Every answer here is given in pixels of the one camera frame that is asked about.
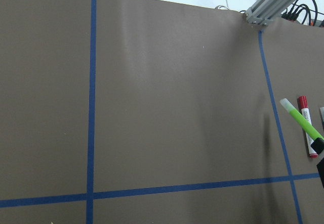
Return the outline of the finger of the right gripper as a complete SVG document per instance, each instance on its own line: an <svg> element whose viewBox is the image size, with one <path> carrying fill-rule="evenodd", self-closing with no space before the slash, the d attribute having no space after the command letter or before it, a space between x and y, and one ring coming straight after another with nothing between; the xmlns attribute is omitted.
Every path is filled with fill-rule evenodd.
<svg viewBox="0 0 324 224"><path fill-rule="evenodd" d="M321 179L322 186L324 187L324 159L321 159L316 167Z"/></svg>
<svg viewBox="0 0 324 224"><path fill-rule="evenodd" d="M324 150L324 140L323 138L316 138L313 143L311 144L312 149L318 154L320 155L323 150Z"/></svg>

